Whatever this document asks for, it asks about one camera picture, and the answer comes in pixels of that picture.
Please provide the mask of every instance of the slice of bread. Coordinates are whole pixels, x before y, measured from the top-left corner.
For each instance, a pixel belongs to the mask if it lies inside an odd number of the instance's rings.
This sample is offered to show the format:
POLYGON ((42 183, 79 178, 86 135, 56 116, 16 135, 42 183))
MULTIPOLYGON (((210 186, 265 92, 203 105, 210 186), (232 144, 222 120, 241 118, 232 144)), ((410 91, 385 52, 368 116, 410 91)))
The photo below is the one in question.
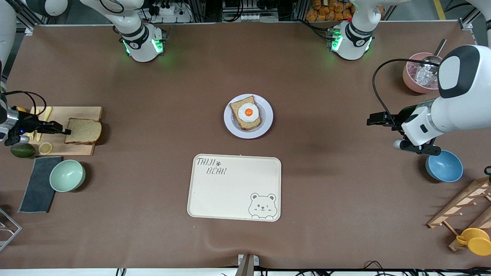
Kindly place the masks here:
POLYGON ((90 119, 69 118, 67 129, 72 133, 65 137, 65 144, 91 145, 101 136, 102 124, 90 119))
POLYGON ((257 128, 261 124, 261 114, 259 114, 259 117, 257 118, 257 120, 255 120, 252 123, 244 122, 244 121, 242 121, 239 118, 239 108, 243 104, 246 104, 246 103, 256 104, 254 102, 254 97, 253 96, 250 96, 250 97, 247 97, 247 98, 245 98, 243 100, 240 100, 240 101, 236 101, 236 102, 231 103, 230 104, 230 108, 232 109, 232 112, 234 114, 235 120, 237 121, 237 123, 239 124, 239 127, 241 129, 243 129, 243 130, 255 129, 255 128, 257 128))

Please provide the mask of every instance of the egg yolk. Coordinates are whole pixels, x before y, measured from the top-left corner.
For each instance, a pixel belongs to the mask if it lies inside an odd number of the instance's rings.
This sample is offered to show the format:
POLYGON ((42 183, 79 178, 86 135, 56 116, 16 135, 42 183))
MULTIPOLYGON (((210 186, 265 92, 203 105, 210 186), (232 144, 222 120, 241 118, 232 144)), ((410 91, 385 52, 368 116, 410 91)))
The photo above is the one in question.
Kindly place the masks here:
POLYGON ((246 109, 246 110, 245 110, 245 115, 246 115, 247 117, 252 116, 252 109, 246 109))

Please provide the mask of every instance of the pink bowl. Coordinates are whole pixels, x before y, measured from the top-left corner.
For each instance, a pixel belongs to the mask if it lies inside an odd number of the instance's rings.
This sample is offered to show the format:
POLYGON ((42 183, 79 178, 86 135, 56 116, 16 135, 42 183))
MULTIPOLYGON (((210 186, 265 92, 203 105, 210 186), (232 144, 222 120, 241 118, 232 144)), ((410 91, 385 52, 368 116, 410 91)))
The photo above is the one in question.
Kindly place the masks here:
MULTIPOLYGON (((425 57, 433 55, 431 53, 417 53, 414 54, 410 57, 410 59, 416 59, 416 60, 423 60, 425 57)), ((429 92, 434 92, 438 91, 438 85, 434 84, 434 87, 436 88, 428 88, 420 85, 417 83, 409 74, 409 66, 410 64, 415 64, 414 62, 406 62, 406 65, 404 66, 404 70, 402 72, 402 79, 404 80, 404 83, 406 84, 409 89, 411 89, 414 92, 420 93, 420 94, 426 94, 429 92)))

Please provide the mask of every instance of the yellow tape line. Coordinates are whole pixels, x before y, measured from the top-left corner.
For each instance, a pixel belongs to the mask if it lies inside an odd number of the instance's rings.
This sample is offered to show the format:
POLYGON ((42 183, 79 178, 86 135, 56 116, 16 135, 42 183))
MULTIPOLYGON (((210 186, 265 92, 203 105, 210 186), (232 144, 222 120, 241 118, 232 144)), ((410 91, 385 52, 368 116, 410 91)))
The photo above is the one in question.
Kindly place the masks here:
POLYGON ((433 0, 433 3, 435 3, 436 13, 438 14, 440 20, 446 20, 445 13, 443 12, 443 8, 441 7, 440 0, 433 0))

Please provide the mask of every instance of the fried egg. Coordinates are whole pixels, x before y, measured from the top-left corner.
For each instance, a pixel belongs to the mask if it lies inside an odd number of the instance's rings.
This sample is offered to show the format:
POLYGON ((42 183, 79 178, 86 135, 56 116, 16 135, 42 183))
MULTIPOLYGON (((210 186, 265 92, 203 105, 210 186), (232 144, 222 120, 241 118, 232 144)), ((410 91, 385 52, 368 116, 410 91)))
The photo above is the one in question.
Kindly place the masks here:
POLYGON ((259 110, 257 109, 257 106, 253 103, 245 103, 239 107, 239 118, 240 120, 247 122, 247 123, 252 123, 257 118, 259 118, 259 110))

